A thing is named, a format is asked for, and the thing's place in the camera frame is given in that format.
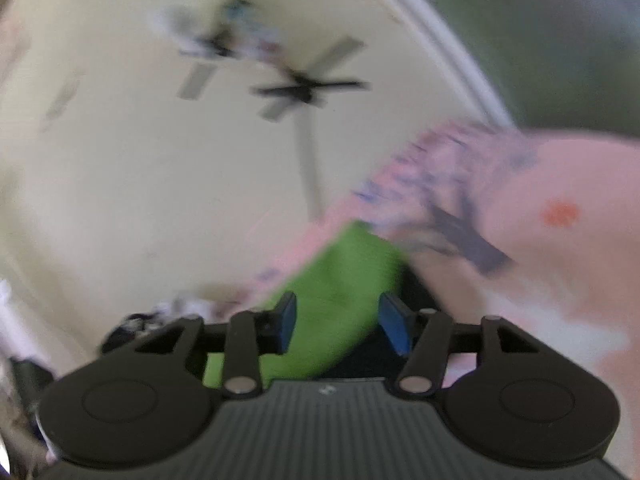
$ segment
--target red stain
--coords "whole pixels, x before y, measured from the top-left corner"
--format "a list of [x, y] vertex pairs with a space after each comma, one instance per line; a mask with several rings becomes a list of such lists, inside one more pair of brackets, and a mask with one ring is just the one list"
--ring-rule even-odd
[[551, 200], [542, 212], [542, 221], [549, 227], [572, 227], [579, 218], [580, 208], [566, 200]]

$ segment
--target pink cloth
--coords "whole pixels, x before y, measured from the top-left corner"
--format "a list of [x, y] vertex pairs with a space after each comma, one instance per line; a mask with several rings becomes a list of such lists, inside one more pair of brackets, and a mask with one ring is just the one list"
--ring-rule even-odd
[[[616, 393], [607, 458], [640, 456], [640, 144], [580, 131], [446, 124], [423, 134], [257, 276], [263, 300], [350, 221], [402, 247], [458, 321], [502, 315]], [[449, 381], [469, 360], [457, 360]]]

